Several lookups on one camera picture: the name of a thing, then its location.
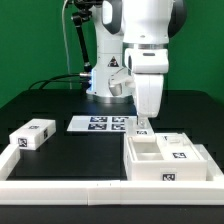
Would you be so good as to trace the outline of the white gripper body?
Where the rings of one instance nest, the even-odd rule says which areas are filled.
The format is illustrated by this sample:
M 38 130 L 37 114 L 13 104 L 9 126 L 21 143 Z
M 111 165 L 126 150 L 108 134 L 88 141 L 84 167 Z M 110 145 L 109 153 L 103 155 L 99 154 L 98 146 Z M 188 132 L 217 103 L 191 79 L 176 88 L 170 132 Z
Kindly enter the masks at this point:
M 161 105 L 164 76 L 135 74 L 134 103 L 139 117 L 154 118 Z

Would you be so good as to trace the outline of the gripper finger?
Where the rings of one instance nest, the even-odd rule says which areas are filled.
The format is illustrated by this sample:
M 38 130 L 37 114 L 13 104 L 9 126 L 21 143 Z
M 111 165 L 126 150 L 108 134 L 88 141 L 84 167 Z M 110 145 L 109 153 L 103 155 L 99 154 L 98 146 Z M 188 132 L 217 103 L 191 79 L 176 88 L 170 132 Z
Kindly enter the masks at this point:
M 138 125 L 141 128 L 145 128 L 145 118 L 144 117 L 138 117 Z

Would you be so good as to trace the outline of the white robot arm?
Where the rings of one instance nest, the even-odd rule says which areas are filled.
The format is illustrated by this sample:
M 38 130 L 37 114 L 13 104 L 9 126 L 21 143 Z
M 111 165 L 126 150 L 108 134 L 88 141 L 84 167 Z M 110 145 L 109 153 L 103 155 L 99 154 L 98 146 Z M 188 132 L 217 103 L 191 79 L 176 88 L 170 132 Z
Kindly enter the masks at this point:
M 135 125 L 147 129 L 159 113 L 168 43 L 186 21 L 185 0 L 103 0 L 92 12 L 97 62 L 87 94 L 108 103 L 131 98 Z

